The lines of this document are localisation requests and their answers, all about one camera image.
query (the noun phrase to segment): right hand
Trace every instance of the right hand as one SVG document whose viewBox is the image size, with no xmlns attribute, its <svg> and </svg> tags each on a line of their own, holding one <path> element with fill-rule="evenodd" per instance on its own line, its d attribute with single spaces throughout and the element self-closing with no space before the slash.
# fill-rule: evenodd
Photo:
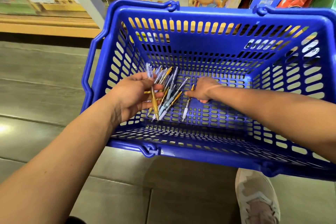
<svg viewBox="0 0 336 224">
<path fill-rule="evenodd" d="M 211 97 L 211 90 L 216 87 L 222 87 L 222 85 L 217 82 L 212 77 L 201 77 L 198 79 L 196 84 L 196 89 L 194 91 L 187 91 L 186 96 L 197 98 L 201 103 L 207 103 Z"/>
</svg>

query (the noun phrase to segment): left hand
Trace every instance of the left hand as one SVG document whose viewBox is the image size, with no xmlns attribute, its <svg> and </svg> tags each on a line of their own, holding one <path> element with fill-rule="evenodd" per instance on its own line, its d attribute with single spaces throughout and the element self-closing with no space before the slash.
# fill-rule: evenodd
<svg viewBox="0 0 336 224">
<path fill-rule="evenodd" d="M 153 107 L 152 94 L 145 94 L 145 91 L 150 91 L 151 87 L 154 90 L 162 90 L 161 84 L 155 84 L 153 79 L 148 79 L 147 73 L 136 73 L 122 79 L 113 87 L 104 97 L 114 104 L 116 121 L 122 123 L 135 116 L 137 112 Z M 157 92 L 156 98 L 162 98 L 163 92 Z"/>
</svg>

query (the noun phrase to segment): hand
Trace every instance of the hand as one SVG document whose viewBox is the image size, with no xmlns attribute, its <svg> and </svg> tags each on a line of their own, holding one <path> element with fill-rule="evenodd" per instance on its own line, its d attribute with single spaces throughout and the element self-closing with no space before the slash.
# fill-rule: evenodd
<svg viewBox="0 0 336 224">
<path fill-rule="evenodd" d="M 188 97 L 197 98 L 201 103 L 205 104 L 210 99 L 212 99 L 210 91 L 216 87 L 222 87 L 222 85 L 214 78 L 201 77 L 197 81 L 196 89 L 194 91 L 187 91 L 185 95 Z"/>
<path fill-rule="evenodd" d="M 136 115 L 137 112 L 153 107 L 152 102 L 145 102 L 152 99 L 152 94 L 145 94 L 150 91 L 154 84 L 153 79 L 148 79 L 147 73 L 136 73 L 122 79 L 106 94 L 106 98 L 114 104 L 117 119 L 116 122 L 122 123 Z M 154 90 L 162 90 L 161 84 L 155 84 Z M 163 92 L 157 92 L 156 98 L 162 98 Z"/>
</svg>

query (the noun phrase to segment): pile of pens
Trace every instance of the pile of pens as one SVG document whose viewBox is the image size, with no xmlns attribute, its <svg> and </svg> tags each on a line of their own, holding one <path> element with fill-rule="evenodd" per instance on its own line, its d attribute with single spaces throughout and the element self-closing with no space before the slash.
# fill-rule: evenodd
<svg viewBox="0 0 336 224">
<path fill-rule="evenodd" d="M 146 64 L 146 72 L 149 78 L 153 78 L 154 73 L 156 74 L 155 83 L 162 84 L 164 95 L 162 99 L 159 99 L 161 103 L 157 104 L 157 101 L 153 102 L 153 108 L 149 108 L 147 116 L 149 116 L 152 111 L 154 111 L 153 119 L 152 120 L 162 120 L 163 117 L 167 114 L 167 112 L 170 110 L 170 108 L 176 103 L 176 101 L 180 98 L 182 95 L 182 89 L 189 80 L 186 78 L 179 86 L 177 86 L 176 78 L 177 73 L 179 71 L 178 68 L 175 69 L 174 73 L 170 74 L 173 70 L 173 67 L 163 69 L 162 66 L 158 67 L 157 69 L 152 69 L 152 66 L 147 63 Z M 152 99 L 155 99 L 155 91 L 152 88 Z M 183 119 L 185 120 L 188 108 L 190 104 L 190 98 L 188 98 L 187 105 L 184 109 L 183 113 Z"/>
</svg>

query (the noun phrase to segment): person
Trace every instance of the person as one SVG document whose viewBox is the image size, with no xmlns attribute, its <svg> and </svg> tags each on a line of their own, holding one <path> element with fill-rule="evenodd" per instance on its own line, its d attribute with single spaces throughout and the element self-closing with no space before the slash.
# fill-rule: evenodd
<svg viewBox="0 0 336 224">
<path fill-rule="evenodd" d="M 146 73 L 122 79 L 74 119 L 45 149 L 0 185 L 0 223 L 65 223 L 108 139 L 118 124 L 152 107 L 154 87 Z M 225 87 L 211 77 L 187 96 L 221 101 L 293 142 L 336 162 L 336 105 L 270 90 Z M 279 203 L 270 180 L 239 169 L 236 193 L 242 223 L 279 223 Z"/>
</svg>

